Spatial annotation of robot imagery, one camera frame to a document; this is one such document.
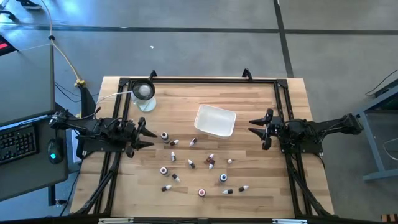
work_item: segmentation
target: wooden table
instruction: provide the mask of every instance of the wooden table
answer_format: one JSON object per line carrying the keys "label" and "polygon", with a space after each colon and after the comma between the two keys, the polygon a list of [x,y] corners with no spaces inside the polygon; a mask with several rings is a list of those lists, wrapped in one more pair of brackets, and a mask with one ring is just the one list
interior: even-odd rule
{"label": "wooden table", "polygon": [[[116,93],[119,78],[104,77],[99,98]],[[311,120],[303,79],[291,78],[288,84],[294,116]],[[154,141],[155,146],[141,149],[132,159],[123,154],[112,216],[294,217],[285,158],[280,152],[278,140],[273,138],[272,147],[263,151],[260,139],[248,131],[249,127],[258,128],[248,121],[263,117],[267,108],[273,108],[274,116],[277,115],[272,85],[156,83],[155,87],[155,110],[143,113],[131,103],[129,118],[137,121],[144,116],[149,130],[158,136],[166,131],[172,139],[179,139],[180,142],[171,147],[163,144],[160,137],[143,137],[144,140]],[[98,104],[102,109],[97,117],[112,117],[115,98],[110,97]],[[235,111],[236,123],[230,138],[218,139],[198,133],[193,122],[201,104]],[[197,138],[198,142],[189,147],[193,138]],[[175,162],[170,160],[171,151],[176,154]],[[211,153],[215,154],[216,163],[215,168],[209,170],[203,161]],[[71,212],[77,211],[98,185],[103,156],[104,153],[96,152],[84,160]],[[197,168],[190,169],[187,159],[193,160]],[[228,164],[228,159],[232,159],[233,163]],[[324,208],[333,213],[321,161],[312,154],[304,154],[303,163],[308,187]],[[171,176],[162,176],[159,173],[162,166],[168,167],[172,174],[176,173],[181,183],[173,181]],[[228,175],[225,184],[219,184],[220,174]],[[171,190],[160,190],[169,184],[173,186]],[[249,189],[238,192],[238,187],[242,185],[248,185]],[[206,189],[206,197],[198,196],[200,188]],[[221,192],[225,189],[233,189],[234,194],[223,195]],[[104,195],[102,208],[107,195]],[[298,191],[298,197],[303,210],[301,191]]]}

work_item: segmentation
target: gray floor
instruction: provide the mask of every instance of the gray floor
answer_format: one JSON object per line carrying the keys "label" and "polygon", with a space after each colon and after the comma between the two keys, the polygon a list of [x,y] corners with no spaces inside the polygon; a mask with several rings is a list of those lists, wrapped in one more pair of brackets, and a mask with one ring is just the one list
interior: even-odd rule
{"label": "gray floor", "polygon": [[[59,25],[277,28],[272,0],[46,2]],[[397,29],[398,24],[396,1],[280,0],[280,6],[286,29],[386,30]],[[44,12],[25,11],[13,0],[7,8],[23,23],[48,24]],[[17,48],[48,43],[47,31],[1,30],[1,24],[9,23],[0,15],[0,34]],[[153,69],[165,76],[237,77],[248,67],[256,77],[286,77],[279,34],[60,31],[54,35],[92,93],[99,91],[104,75],[148,75]],[[369,101],[364,93],[397,69],[397,41],[397,35],[287,35],[294,76],[305,79],[314,120],[339,118]],[[75,78],[59,54],[55,69],[56,81],[76,91]],[[79,111],[79,104],[59,92],[56,97],[72,112]],[[398,178],[362,181],[364,174],[376,171],[363,134],[328,136],[323,146],[337,215],[378,220],[382,213],[398,212]],[[75,174],[57,187],[59,198],[67,197],[74,178]],[[46,201],[46,190],[3,201],[0,220],[58,215],[62,208],[47,207]]]}

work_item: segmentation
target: small vial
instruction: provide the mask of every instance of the small vial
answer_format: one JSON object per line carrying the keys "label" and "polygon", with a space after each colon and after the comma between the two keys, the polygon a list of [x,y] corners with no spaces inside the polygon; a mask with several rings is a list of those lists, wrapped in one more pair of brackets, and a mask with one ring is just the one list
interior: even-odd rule
{"label": "small vial", "polygon": [[169,135],[167,133],[163,132],[160,135],[160,137],[162,138],[164,143],[168,144],[170,142],[170,138],[169,138]]}
{"label": "small vial", "polygon": [[242,192],[244,190],[247,190],[248,188],[249,188],[249,186],[245,185],[245,186],[240,187],[238,190],[239,190],[239,192]]}
{"label": "small vial", "polygon": [[179,178],[176,174],[173,174],[172,177],[173,177],[173,179],[174,179],[175,181],[181,182],[180,178]]}
{"label": "small vial", "polygon": [[171,145],[171,146],[174,146],[174,145],[178,144],[179,141],[180,141],[180,140],[174,140],[174,141],[170,142],[170,145]]}
{"label": "small vial", "polygon": [[192,141],[189,143],[189,147],[193,146],[198,140],[193,138]]}
{"label": "small vial", "polygon": [[233,193],[234,191],[232,190],[232,189],[228,189],[228,190],[224,190],[223,191],[223,194],[231,194],[231,193]]}
{"label": "small vial", "polygon": [[220,183],[224,183],[226,182],[226,179],[228,177],[226,176],[226,174],[221,174],[220,177],[218,178],[218,180],[220,181]]}
{"label": "small vial", "polygon": [[174,152],[172,152],[172,161],[173,161],[173,162],[175,161],[175,154],[174,154]]}
{"label": "small vial", "polygon": [[198,195],[201,197],[204,197],[206,195],[206,190],[205,189],[199,189],[198,190]]}
{"label": "small vial", "polygon": [[206,164],[211,163],[211,161],[213,160],[213,158],[214,158],[214,154],[210,154],[210,155],[206,158],[205,163],[206,163]]}
{"label": "small vial", "polygon": [[189,166],[192,168],[192,169],[194,169],[196,166],[195,166],[195,164],[192,162],[192,160],[188,160],[188,163],[189,163]]}
{"label": "small vial", "polygon": [[166,185],[164,187],[162,187],[162,191],[165,192],[166,190],[170,190],[172,188],[171,185]]}
{"label": "small vial", "polygon": [[164,175],[165,177],[168,177],[170,175],[170,172],[169,172],[168,168],[166,168],[166,167],[160,168],[160,173],[162,175]]}
{"label": "small vial", "polygon": [[211,161],[210,162],[210,165],[209,165],[209,169],[212,169],[213,167],[214,167],[214,163],[215,163],[216,161]]}

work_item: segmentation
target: black keyboard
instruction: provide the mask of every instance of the black keyboard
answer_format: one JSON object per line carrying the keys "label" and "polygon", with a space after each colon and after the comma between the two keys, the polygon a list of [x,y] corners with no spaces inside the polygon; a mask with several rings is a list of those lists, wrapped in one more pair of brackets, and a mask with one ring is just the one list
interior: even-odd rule
{"label": "black keyboard", "polygon": [[33,124],[0,131],[0,165],[38,152]]}

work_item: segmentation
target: yellow connector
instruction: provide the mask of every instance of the yellow connector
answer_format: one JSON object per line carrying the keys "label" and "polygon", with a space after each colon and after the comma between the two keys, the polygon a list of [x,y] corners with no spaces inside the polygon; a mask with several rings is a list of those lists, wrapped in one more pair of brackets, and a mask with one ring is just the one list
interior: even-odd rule
{"label": "yellow connector", "polygon": [[85,81],[84,81],[84,80],[77,79],[77,80],[76,80],[76,83],[75,83],[75,87],[77,87],[78,85],[84,86],[84,85],[85,85]]}

